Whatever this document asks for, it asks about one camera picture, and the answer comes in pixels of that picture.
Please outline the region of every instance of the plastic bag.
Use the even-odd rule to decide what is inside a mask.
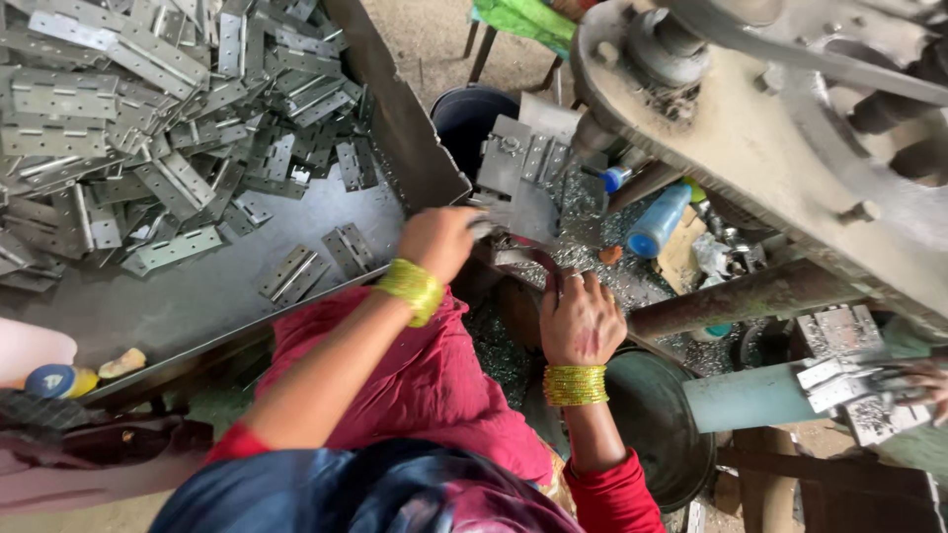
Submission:
[[[698,260],[698,266],[708,276],[730,277],[727,272],[727,252],[731,247],[714,240],[714,235],[705,232],[691,245]]]

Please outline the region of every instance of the pile of metal hinges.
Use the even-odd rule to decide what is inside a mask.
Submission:
[[[63,258],[144,276],[219,247],[273,216],[244,191],[300,199],[334,146],[347,191],[378,183],[371,100],[316,0],[3,8],[0,285],[44,291]]]

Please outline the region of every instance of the woman's right hand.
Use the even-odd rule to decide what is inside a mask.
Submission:
[[[447,285],[471,254],[474,235],[468,226],[481,215],[483,211],[477,208],[421,211],[402,230],[398,257],[424,268],[442,285]]]
[[[552,366],[606,364],[626,338],[626,318],[608,287],[595,272],[563,270],[563,296],[547,279],[539,329],[543,354]]]

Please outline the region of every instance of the bolt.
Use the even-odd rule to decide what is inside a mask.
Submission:
[[[866,222],[879,220],[881,216],[882,210],[879,209],[879,206],[876,205],[875,202],[872,200],[863,200],[852,206],[849,211],[839,213],[839,222],[847,226],[857,220],[865,220]]]
[[[783,88],[783,76],[778,68],[767,67],[759,76],[754,79],[754,86],[758,91],[773,96]]]
[[[619,49],[609,41],[603,41],[595,46],[595,57],[608,68],[619,62]]]

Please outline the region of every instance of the concrete floor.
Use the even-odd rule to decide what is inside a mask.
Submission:
[[[461,58],[469,28],[469,0],[363,0],[379,31],[389,44],[399,74],[407,80],[426,109],[445,90],[467,83],[484,28],[478,32],[471,57]],[[487,60],[481,83],[515,96],[542,82],[555,54],[527,39],[499,33]],[[562,68],[564,105],[573,101],[573,78]],[[538,93],[552,100],[553,91]],[[827,430],[829,421],[792,425],[800,441],[818,457],[851,446],[851,439]],[[153,494],[108,505],[64,513],[0,517],[0,533],[71,533],[85,531],[138,533],[148,529],[170,492]],[[708,507],[707,533],[739,533],[740,518]]]

